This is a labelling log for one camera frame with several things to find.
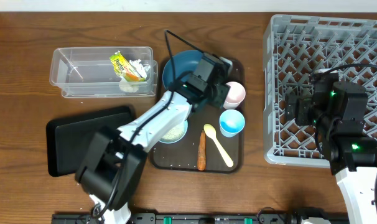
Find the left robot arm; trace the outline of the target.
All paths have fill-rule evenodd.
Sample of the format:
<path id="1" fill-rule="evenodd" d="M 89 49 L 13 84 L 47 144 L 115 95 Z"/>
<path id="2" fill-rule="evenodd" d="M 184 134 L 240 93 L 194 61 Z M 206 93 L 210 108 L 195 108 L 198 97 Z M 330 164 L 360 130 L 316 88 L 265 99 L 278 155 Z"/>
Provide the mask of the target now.
<path id="1" fill-rule="evenodd" d="M 103 223 L 127 223 L 128 202 L 139 184 L 147 155 L 173 127 L 206 104 L 222 108 L 233 62 L 204 53 L 194 71 L 174 77 L 161 99 L 142 116 L 93 136 L 75 180 L 95 205 L 92 219 Z"/>

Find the pink cup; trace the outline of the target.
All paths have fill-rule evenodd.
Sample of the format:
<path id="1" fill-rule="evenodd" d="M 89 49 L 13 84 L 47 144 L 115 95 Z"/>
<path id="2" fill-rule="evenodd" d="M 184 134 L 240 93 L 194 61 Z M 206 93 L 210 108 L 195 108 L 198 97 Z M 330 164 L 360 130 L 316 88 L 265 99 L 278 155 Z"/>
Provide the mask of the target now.
<path id="1" fill-rule="evenodd" d="M 237 108 L 245 99 L 246 90 L 244 86 L 238 82 L 228 82 L 227 85 L 230 87 L 230 89 L 223 107 L 226 110 L 232 110 Z"/>

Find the large blue bowl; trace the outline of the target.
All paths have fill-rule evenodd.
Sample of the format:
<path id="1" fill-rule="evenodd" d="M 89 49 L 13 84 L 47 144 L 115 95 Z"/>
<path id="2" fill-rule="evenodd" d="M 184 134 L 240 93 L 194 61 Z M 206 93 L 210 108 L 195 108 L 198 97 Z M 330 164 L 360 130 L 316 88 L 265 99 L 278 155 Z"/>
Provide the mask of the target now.
<path id="1" fill-rule="evenodd" d="M 185 50 L 174 55 L 175 77 L 178 78 L 183 72 L 194 71 L 199 61 L 202 59 L 203 53 L 197 50 Z M 173 82 L 172 63 L 169 60 L 162 72 L 162 83 L 165 89 Z"/>

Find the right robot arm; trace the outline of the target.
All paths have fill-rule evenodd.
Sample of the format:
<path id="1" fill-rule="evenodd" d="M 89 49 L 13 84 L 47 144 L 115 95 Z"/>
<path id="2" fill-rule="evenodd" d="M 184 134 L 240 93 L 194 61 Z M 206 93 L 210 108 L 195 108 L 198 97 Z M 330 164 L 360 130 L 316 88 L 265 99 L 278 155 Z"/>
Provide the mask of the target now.
<path id="1" fill-rule="evenodd" d="M 377 223 L 377 140 L 363 133 L 368 95 L 363 86 L 320 73 L 310 96 L 286 95 L 286 120 L 315 128 L 350 223 Z"/>

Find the light blue cup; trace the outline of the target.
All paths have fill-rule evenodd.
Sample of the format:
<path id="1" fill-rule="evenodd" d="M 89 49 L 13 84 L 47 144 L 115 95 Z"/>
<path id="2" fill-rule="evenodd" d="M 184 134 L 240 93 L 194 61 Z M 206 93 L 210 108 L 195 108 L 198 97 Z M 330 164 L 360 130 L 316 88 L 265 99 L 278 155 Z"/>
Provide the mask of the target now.
<path id="1" fill-rule="evenodd" d="M 219 118 L 220 131 L 227 138 L 232 138 L 244 130 L 245 118 L 238 110 L 226 110 Z"/>

